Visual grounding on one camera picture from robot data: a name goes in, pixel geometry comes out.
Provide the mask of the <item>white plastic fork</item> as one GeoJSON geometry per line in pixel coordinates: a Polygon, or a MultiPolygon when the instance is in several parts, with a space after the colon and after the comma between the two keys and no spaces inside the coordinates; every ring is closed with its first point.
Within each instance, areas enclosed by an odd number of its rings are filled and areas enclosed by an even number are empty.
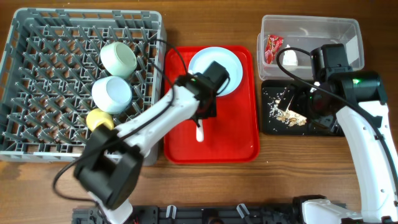
{"type": "Polygon", "coordinates": [[[203,120],[202,119],[198,120],[197,130],[196,130],[196,140],[198,142],[204,141],[204,129],[203,129],[203,120]]]}

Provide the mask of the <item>white tissue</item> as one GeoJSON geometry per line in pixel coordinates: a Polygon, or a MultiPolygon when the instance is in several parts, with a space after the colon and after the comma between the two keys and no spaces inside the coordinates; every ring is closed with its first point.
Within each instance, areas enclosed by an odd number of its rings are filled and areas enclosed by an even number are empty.
{"type": "Polygon", "coordinates": [[[299,64],[295,50],[286,50],[284,52],[282,64],[286,66],[297,66],[299,64]]]}

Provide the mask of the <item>light blue plate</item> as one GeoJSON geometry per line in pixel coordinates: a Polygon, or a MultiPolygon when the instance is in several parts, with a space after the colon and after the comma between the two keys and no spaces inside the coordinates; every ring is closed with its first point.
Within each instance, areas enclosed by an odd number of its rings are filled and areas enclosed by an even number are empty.
{"type": "Polygon", "coordinates": [[[207,47],[197,52],[191,59],[188,71],[192,74],[202,73],[212,62],[217,62],[229,73],[229,81],[225,81],[218,91],[218,96],[225,96],[237,89],[243,79],[243,66],[232,51],[222,47],[207,47]]]}

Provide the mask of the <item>red snack wrapper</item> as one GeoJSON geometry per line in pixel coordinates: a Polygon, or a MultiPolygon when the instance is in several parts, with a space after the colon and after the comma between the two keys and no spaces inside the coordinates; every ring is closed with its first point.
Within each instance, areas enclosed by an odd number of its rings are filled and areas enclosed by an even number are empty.
{"type": "Polygon", "coordinates": [[[265,52],[264,52],[264,61],[266,64],[271,64],[277,52],[282,47],[284,42],[284,38],[278,35],[268,35],[265,52]]]}

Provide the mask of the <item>light blue bowl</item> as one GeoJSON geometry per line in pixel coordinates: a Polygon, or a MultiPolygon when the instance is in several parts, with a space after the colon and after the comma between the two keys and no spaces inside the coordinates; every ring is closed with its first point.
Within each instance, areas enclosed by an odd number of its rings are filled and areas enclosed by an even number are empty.
{"type": "Polygon", "coordinates": [[[100,78],[95,81],[91,94],[95,105],[109,114],[122,113],[132,100],[129,84],[117,76],[100,78]]]}

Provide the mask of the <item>mint green cup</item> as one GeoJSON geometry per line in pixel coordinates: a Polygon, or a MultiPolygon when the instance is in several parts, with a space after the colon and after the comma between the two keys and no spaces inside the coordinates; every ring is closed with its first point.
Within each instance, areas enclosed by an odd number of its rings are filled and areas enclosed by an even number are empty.
{"type": "Polygon", "coordinates": [[[130,79],[137,67],[133,50],[122,42],[105,45],[99,53],[104,68],[113,76],[130,79]]]}

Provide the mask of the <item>yellow plastic cup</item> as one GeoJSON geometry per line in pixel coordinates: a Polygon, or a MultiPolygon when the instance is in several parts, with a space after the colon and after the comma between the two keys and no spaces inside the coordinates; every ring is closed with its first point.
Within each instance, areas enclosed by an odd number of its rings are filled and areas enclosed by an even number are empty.
{"type": "Polygon", "coordinates": [[[108,129],[114,128],[113,118],[99,108],[91,110],[86,117],[86,125],[90,131],[94,131],[98,126],[105,125],[108,129]]]}

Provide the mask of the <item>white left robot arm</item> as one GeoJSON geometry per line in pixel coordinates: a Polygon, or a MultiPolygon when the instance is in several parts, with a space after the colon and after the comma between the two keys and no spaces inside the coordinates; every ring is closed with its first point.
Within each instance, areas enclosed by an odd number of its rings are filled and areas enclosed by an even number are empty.
{"type": "Polygon", "coordinates": [[[109,129],[98,126],[77,162],[74,176],[98,204],[108,223],[126,223],[133,212],[128,198],[144,158],[170,130],[185,120],[196,126],[216,116],[216,96],[229,73],[212,62],[203,73],[179,76],[155,105],[109,129]]]}

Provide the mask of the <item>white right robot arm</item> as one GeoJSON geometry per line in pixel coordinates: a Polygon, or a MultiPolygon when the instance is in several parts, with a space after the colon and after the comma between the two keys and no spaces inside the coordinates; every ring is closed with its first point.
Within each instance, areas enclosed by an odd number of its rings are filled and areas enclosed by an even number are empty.
{"type": "Polygon", "coordinates": [[[326,44],[307,54],[313,79],[295,80],[280,107],[324,123],[334,117],[349,144],[361,194],[361,211],[353,212],[326,198],[297,198],[300,223],[397,223],[397,151],[389,126],[384,84],[378,73],[353,70],[343,44],[326,44]]]}

